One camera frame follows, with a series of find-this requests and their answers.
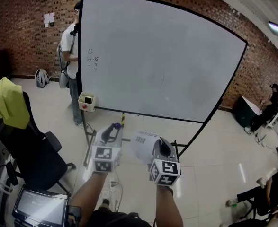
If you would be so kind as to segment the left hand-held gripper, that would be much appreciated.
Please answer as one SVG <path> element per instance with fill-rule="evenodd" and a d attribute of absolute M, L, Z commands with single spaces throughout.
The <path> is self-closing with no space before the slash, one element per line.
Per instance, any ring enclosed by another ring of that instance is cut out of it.
<path fill-rule="evenodd" d="M 92 145 L 92 165 L 94 172 L 112 173 L 120 164 L 122 156 L 123 128 L 117 130 L 114 142 L 108 143 L 115 123 L 103 127 L 95 136 Z"/>

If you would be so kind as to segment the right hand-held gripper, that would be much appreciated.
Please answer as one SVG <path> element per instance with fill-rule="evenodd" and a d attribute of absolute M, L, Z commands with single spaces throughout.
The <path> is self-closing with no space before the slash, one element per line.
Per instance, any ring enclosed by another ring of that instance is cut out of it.
<path fill-rule="evenodd" d="M 163 137 L 153 146 L 149 180 L 160 186 L 173 186 L 181 176 L 181 164 L 175 148 Z"/>

